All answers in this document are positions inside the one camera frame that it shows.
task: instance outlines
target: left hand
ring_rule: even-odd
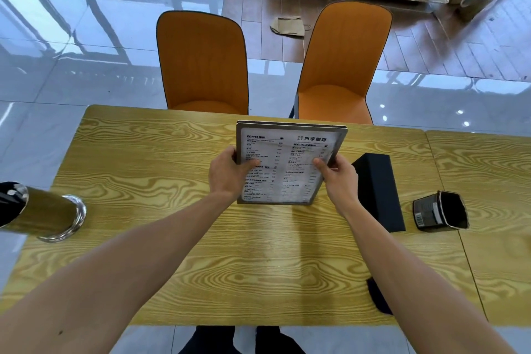
[[[236,153],[234,146],[224,149],[212,160],[208,171],[210,193],[226,197],[233,203],[242,194],[245,176],[249,170],[260,165],[260,160],[249,160],[237,165],[233,160]]]

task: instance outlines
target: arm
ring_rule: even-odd
[[[228,147],[210,164],[209,195],[103,243],[2,315],[2,352],[108,353],[135,313],[241,194],[247,171],[259,161],[236,165],[233,153]]]
[[[314,160],[328,196],[354,239],[389,308],[418,354],[514,353],[465,296],[413,255],[365,210],[358,177],[341,155],[337,167]]]

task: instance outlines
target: chair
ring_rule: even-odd
[[[248,114],[242,29],[229,18],[166,11],[157,22],[160,70],[168,109]]]
[[[326,6],[313,30],[299,80],[296,118],[372,124],[365,96],[391,28],[380,6]]]

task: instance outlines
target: table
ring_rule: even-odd
[[[531,326],[531,138],[428,131],[444,189],[462,196],[459,231],[488,320]]]
[[[52,186],[58,194],[83,198],[85,224],[62,243],[27,240],[0,311],[105,240],[206,195],[209,163],[235,144],[239,119],[271,120],[89,107]],[[394,237],[481,308],[457,231],[422,233],[414,225],[412,201],[442,188],[425,134],[348,128],[340,152],[350,160],[364,152],[391,156],[407,228]],[[368,277],[352,233],[323,186],[312,206],[231,205],[132,323],[394,324],[371,302]]]

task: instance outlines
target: human hand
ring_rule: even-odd
[[[320,158],[314,158],[313,164],[324,177],[327,193],[337,212],[345,217],[348,210],[358,207],[358,174],[351,163],[341,154],[335,156],[335,165],[329,168]]]
[[[208,170],[210,193],[218,194],[233,203],[242,194],[245,176],[249,170],[260,165],[260,160],[249,160],[237,165],[233,160],[236,153],[234,146],[224,149],[212,160]]]

